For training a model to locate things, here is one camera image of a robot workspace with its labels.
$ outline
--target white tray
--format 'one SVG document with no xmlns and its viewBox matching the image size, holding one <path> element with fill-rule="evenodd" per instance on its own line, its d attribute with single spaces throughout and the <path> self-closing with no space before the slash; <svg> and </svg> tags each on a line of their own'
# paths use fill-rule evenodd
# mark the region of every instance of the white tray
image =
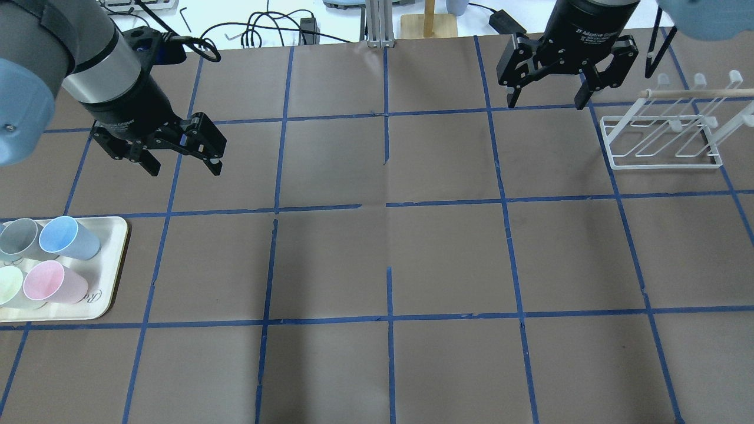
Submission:
<svg viewBox="0 0 754 424">
<path fill-rule="evenodd" d="M 47 303 L 39 309 L 0 308 L 0 322 L 62 321 L 95 319 L 107 311 L 115 294 L 115 282 L 121 268 L 121 259 L 128 238 L 128 223 L 121 217 L 77 218 L 83 226 L 100 238 L 100 252 L 90 260 L 58 257 L 56 261 L 86 278 L 89 291 L 86 297 L 73 305 Z M 50 220 L 37 220 L 44 225 Z M 29 272 L 38 260 L 23 259 L 14 263 Z"/>
</svg>

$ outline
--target wooden dowel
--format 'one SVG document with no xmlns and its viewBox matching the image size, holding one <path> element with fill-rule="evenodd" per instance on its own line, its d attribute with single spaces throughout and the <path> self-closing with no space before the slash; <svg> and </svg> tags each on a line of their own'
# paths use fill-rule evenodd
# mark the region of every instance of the wooden dowel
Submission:
<svg viewBox="0 0 754 424">
<path fill-rule="evenodd" d="M 724 90 L 641 90 L 639 99 L 715 99 L 718 97 L 754 97 L 754 88 Z"/>
<path fill-rule="evenodd" d="M 431 38 L 434 31 L 434 0 L 425 0 L 425 38 Z"/>
</svg>

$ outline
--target wooden post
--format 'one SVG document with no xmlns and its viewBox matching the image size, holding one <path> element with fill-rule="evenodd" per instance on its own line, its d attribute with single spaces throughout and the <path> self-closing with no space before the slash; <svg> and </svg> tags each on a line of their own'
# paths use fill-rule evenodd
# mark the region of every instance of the wooden post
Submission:
<svg viewBox="0 0 754 424">
<path fill-rule="evenodd" d="M 425 0 L 425 38 L 432 38 L 434 31 L 434 0 Z"/>
</svg>

